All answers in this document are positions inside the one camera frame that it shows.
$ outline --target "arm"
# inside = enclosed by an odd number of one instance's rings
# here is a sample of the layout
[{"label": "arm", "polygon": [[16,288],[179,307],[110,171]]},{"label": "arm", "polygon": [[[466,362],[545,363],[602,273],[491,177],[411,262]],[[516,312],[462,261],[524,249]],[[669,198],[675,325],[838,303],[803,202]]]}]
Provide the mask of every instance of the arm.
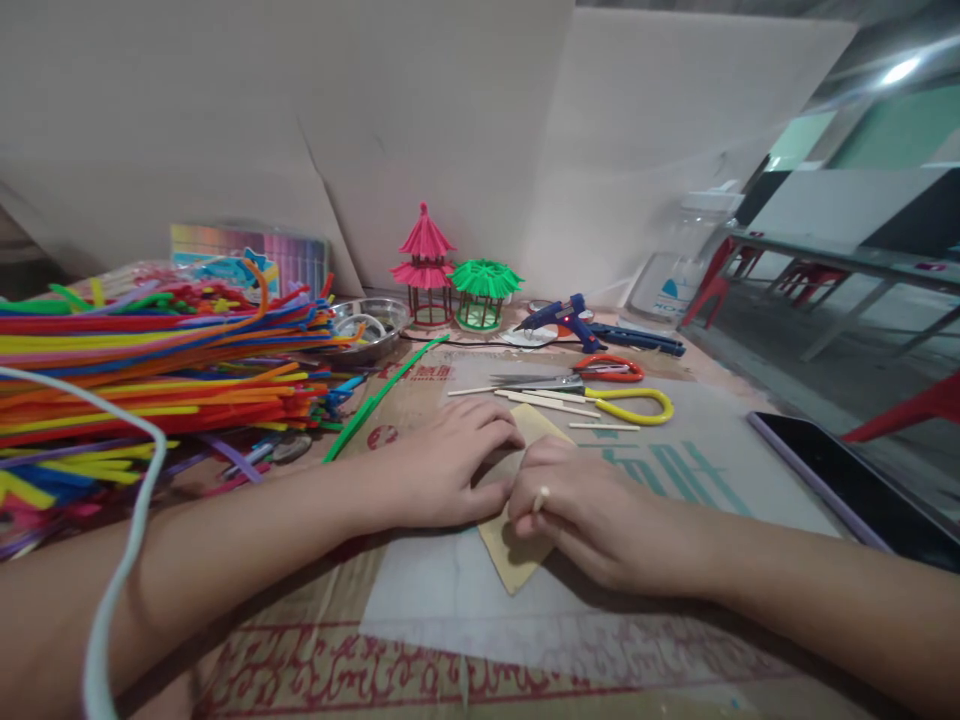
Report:
[{"label": "arm", "polygon": [[[550,496],[534,515],[542,486]],[[552,438],[527,451],[509,512],[519,536],[551,537],[602,585],[718,602],[925,716],[960,717],[957,576],[656,496]]]},{"label": "arm", "polygon": [[[224,612],[343,541],[395,526],[442,527],[500,512],[509,488],[470,478],[504,442],[510,414],[476,399],[373,453],[158,513],[110,635],[120,692]],[[127,523],[33,553],[0,570],[0,705],[16,717],[78,714],[93,613]]]}]

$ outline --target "white cord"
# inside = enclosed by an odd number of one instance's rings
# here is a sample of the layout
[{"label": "white cord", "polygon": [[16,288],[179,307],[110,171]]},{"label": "white cord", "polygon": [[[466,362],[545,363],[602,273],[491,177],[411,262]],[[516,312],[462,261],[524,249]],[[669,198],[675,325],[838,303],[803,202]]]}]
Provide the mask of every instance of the white cord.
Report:
[{"label": "white cord", "polygon": [[167,436],[153,423],[147,422],[136,415],[131,415],[113,403],[107,402],[103,398],[97,397],[93,393],[79,388],[72,383],[50,378],[46,375],[38,375],[37,373],[8,367],[0,367],[0,375],[19,378],[20,380],[30,380],[31,382],[47,385],[48,387],[75,395],[81,400],[86,400],[91,405],[95,405],[104,412],[108,412],[118,419],[140,428],[150,435],[155,443],[153,459],[150,460],[147,472],[144,474],[143,481],[140,483],[137,500],[133,506],[133,517],[130,521],[130,534],[127,536],[127,547],[123,551],[123,557],[120,558],[113,577],[110,578],[110,583],[107,585],[103,597],[100,599],[100,604],[97,605],[97,612],[93,617],[93,625],[90,627],[90,639],[87,641],[87,653],[83,663],[84,714],[91,720],[116,720],[117,710],[113,705],[113,695],[110,692],[110,670],[108,667],[110,624],[113,621],[113,613],[116,610],[120,592],[123,590],[123,585],[126,583],[127,577],[130,575],[130,571],[137,561],[137,556],[140,554],[140,546],[143,545],[143,535],[147,529],[147,514],[150,512],[150,499],[153,496],[153,487],[157,484],[157,478],[160,476],[163,461],[167,456]]}]

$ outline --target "yellow scissors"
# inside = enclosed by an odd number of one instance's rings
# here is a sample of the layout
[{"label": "yellow scissors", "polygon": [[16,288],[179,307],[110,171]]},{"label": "yellow scissors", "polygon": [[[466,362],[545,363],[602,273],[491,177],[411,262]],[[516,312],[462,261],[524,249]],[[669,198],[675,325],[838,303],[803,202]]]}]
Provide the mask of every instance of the yellow scissors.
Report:
[{"label": "yellow scissors", "polygon": [[[610,365],[604,368],[590,367],[598,361]],[[591,390],[584,385],[584,378],[608,382],[639,382],[643,379],[643,370],[636,363],[616,355],[591,355],[578,362],[573,372],[568,375],[494,375],[491,380],[503,390],[552,390],[583,395],[595,400],[598,410],[603,410],[633,425],[663,425],[673,417],[673,403],[659,390],[653,388]],[[631,397],[652,398],[660,403],[663,412],[659,415],[640,415],[607,402]]]}]

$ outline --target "wooden stick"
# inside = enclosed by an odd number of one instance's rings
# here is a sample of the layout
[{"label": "wooden stick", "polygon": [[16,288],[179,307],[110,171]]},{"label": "wooden stick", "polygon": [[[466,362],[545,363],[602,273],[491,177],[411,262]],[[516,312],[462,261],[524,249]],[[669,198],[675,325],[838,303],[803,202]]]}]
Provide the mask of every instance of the wooden stick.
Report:
[{"label": "wooden stick", "polygon": [[570,402],[575,403],[585,403],[587,399],[583,395],[572,395],[571,393],[558,393],[553,390],[524,390],[525,393],[530,393],[531,395],[539,395],[540,397],[549,397],[554,400],[569,400]]},{"label": "wooden stick", "polygon": [[616,430],[617,432],[639,432],[639,425],[604,425],[603,423],[570,423],[570,427],[585,430]]},{"label": "wooden stick", "polygon": [[513,392],[512,390],[503,390],[501,388],[497,388],[494,390],[493,394],[499,395],[500,397],[505,397],[507,400],[513,400],[514,402],[525,402],[529,403],[530,405],[553,408],[554,410],[559,410],[563,407],[562,400],[552,400],[550,398],[530,396],[526,393]]},{"label": "wooden stick", "polygon": [[488,388],[473,388],[471,390],[454,390],[452,392],[448,392],[447,396],[453,397],[454,395],[473,395],[474,393],[478,393],[478,392],[490,392],[491,390],[499,390],[499,389],[500,388],[498,388],[496,385],[491,385]]},{"label": "wooden stick", "polygon": [[547,501],[548,497],[550,497],[550,488],[546,485],[541,486],[537,492],[537,496],[533,499],[533,511],[535,513],[543,510],[543,504]]},{"label": "wooden stick", "polygon": [[600,413],[590,412],[589,410],[577,410],[576,408],[565,407],[563,401],[552,400],[551,398],[538,397],[537,395],[527,395],[526,393],[510,392],[509,390],[495,390],[494,395],[505,397],[513,402],[525,402],[529,405],[539,405],[548,407],[551,410],[568,412],[572,415],[583,415],[584,417],[600,418]]}]

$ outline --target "blue glue gun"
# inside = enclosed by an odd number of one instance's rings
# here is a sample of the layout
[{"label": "blue glue gun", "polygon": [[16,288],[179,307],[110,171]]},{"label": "blue glue gun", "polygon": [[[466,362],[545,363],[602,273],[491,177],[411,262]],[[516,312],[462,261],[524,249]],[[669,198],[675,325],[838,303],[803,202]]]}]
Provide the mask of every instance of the blue glue gun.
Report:
[{"label": "blue glue gun", "polygon": [[592,355],[598,350],[606,350],[607,346],[597,340],[586,323],[580,319],[580,313],[586,309],[583,295],[577,293],[571,295],[570,299],[565,302],[558,300],[541,310],[537,310],[533,315],[527,316],[515,329],[536,330],[544,325],[565,325],[580,338],[580,342],[583,343],[583,351]]}]

